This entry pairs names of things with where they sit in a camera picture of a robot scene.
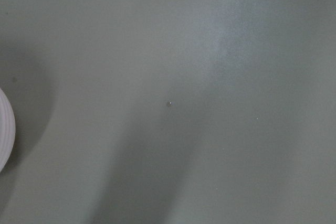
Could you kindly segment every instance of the white lid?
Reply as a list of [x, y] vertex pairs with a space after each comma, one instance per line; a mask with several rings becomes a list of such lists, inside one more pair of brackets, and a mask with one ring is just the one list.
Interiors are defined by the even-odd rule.
[[0, 171], [11, 154], [14, 138], [14, 113], [5, 93], [0, 89]]

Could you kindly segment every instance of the gray surface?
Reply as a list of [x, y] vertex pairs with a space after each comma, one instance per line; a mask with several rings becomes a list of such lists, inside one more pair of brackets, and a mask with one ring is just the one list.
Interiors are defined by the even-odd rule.
[[0, 7], [1, 224], [335, 223], [334, 0]]

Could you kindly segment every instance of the ridged white edge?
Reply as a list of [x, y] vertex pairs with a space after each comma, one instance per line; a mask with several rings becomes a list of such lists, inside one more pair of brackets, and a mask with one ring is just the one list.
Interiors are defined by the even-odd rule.
[[0, 172], [4, 168], [14, 145], [15, 119], [5, 93], [0, 89]]

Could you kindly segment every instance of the white round object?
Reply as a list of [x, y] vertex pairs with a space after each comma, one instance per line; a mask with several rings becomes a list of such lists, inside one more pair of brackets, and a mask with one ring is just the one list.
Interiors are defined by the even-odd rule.
[[0, 172], [13, 149], [15, 119], [13, 109], [5, 93], [0, 89]]

